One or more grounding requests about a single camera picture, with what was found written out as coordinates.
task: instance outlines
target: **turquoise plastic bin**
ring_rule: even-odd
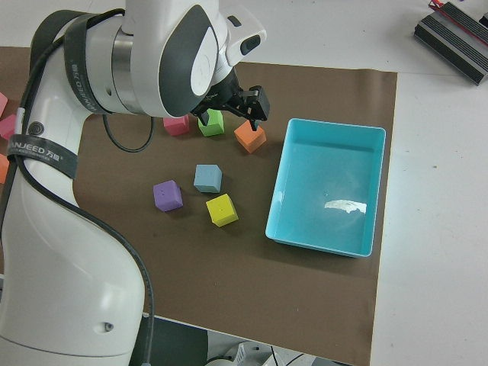
[[[290,120],[266,236],[292,246],[369,256],[385,136],[379,127]]]

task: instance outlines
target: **black velcro strap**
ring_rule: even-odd
[[[80,103],[93,114],[109,114],[96,100],[86,70],[86,30],[94,14],[75,19],[64,34],[66,76]]]
[[[55,40],[61,29],[68,22],[82,14],[86,13],[73,10],[58,10],[43,20],[30,43],[30,69],[32,69],[44,50]]]
[[[7,155],[25,156],[45,162],[71,179],[76,178],[78,156],[51,140],[31,135],[12,135],[8,141]]]

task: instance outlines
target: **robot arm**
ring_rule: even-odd
[[[128,364],[150,279],[122,235],[76,203],[82,126],[93,113],[204,119],[206,108],[265,120],[264,93],[243,91],[233,70],[265,32],[235,9],[127,0],[124,16],[70,21],[32,69],[2,195],[2,364]]]

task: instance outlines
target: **white tabletop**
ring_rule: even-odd
[[[248,0],[268,41],[247,60],[399,73],[371,366],[486,364],[488,83],[414,40],[428,0],[368,3]],[[453,3],[476,20],[488,11]],[[0,0],[0,46],[28,46],[55,10],[116,7],[124,1]]]

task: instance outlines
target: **brown mat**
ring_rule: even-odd
[[[27,49],[0,48],[0,90],[20,99]],[[271,115],[268,142],[253,155],[237,143],[242,123],[225,114],[225,135],[169,136],[158,123],[140,154],[115,148],[101,119],[85,124],[75,195],[79,205],[119,229],[140,251],[154,281],[156,312],[164,317],[354,365],[369,364],[397,75],[372,70],[321,69],[243,63],[244,88],[263,85]],[[277,244],[265,237],[287,122],[292,117],[381,126],[387,131],[374,251],[346,258]],[[149,118],[115,115],[115,136],[141,144]],[[193,187],[196,164],[218,164],[222,193],[239,221],[210,222]],[[154,207],[152,186],[174,179],[184,206]]]

